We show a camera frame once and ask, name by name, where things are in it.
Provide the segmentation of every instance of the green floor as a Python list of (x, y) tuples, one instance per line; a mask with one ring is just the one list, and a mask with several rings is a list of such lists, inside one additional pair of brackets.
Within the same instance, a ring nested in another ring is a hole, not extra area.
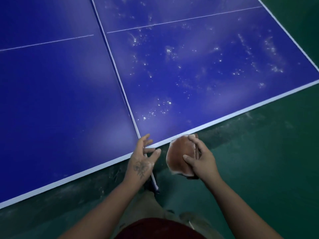
[[(319, 66), (319, 0), (263, 0)], [(223, 179), (285, 238), (317, 238), (319, 85), (203, 131)], [(159, 203), (202, 214), (233, 238), (201, 181), (155, 166)], [(56, 238), (121, 182), (126, 161), (0, 210), (0, 238)]]

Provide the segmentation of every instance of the right hand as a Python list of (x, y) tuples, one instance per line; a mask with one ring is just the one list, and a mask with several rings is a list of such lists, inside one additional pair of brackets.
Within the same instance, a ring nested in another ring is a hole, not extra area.
[(216, 181), (221, 179), (215, 157), (212, 152), (206, 147), (203, 141), (194, 136), (188, 136), (194, 144), (198, 146), (201, 156), (199, 160), (196, 160), (188, 155), (183, 155), (186, 163), (188, 163), (194, 170), (195, 174), (204, 182), (207, 183), (211, 180)]

